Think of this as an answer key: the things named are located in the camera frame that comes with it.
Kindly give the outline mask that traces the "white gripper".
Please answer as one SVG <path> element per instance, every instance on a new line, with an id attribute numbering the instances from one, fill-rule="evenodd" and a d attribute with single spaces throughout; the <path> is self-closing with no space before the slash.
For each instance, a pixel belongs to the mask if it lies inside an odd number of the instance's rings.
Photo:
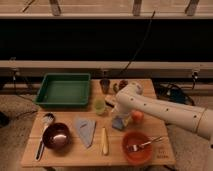
<path id="1" fill-rule="evenodd" d="M 114 117 L 119 117 L 123 120 L 123 124 L 125 125 L 125 127 L 129 124 L 129 122 L 131 121 L 131 114 L 130 113 L 124 113 L 118 110 L 117 107 L 114 107 L 112 109 L 112 113 L 114 114 Z"/>

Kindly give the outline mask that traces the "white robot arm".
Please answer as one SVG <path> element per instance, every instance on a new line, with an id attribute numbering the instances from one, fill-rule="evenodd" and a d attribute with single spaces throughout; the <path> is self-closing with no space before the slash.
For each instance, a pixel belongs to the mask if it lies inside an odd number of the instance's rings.
<path id="1" fill-rule="evenodd" d="M 131 82 L 116 94 L 115 109 L 121 113 L 132 109 L 179 126 L 207 139 L 213 145 L 213 110 L 145 97 L 142 87 Z"/>

